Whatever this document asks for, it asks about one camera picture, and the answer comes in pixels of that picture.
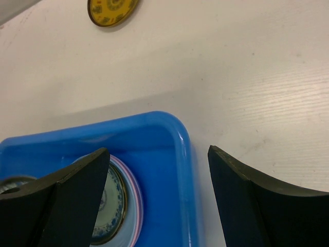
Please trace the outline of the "light blue plastic plate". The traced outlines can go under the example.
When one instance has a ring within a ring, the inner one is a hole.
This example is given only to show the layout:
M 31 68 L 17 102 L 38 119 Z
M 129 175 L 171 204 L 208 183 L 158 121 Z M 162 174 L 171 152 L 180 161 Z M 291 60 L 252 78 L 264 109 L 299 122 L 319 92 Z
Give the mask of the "light blue plastic plate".
M 125 163 L 111 155 L 90 246 L 134 246 L 142 221 L 137 180 Z

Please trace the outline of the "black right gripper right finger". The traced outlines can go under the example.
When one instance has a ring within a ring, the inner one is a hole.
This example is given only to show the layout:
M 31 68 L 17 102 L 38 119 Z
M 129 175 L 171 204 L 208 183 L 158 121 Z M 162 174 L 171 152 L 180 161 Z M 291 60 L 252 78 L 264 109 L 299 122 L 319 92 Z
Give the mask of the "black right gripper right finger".
M 293 185 L 210 146 L 227 246 L 328 246 L 328 193 Z

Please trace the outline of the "pink plastic plate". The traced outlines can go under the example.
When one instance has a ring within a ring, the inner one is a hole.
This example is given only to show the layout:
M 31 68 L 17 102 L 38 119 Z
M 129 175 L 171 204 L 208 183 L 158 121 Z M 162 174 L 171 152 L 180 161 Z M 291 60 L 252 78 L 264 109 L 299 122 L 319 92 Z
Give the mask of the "pink plastic plate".
M 111 242 L 118 243 L 119 246 L 135 246 L 141 233 L 144 218 L 141 189 L 134 174 L 122 160 L 111 155 L 110 161 L 124 176 L 129 194 L 126 218 L 122 228 Z

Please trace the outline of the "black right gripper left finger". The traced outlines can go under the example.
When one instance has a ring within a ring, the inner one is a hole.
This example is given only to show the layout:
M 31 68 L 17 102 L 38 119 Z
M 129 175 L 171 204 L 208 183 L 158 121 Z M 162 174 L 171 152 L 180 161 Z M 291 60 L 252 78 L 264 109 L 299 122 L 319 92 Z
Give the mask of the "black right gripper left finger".
M 108 167 L 100 148 L 1 193 L 1 246 L 89 246 Z

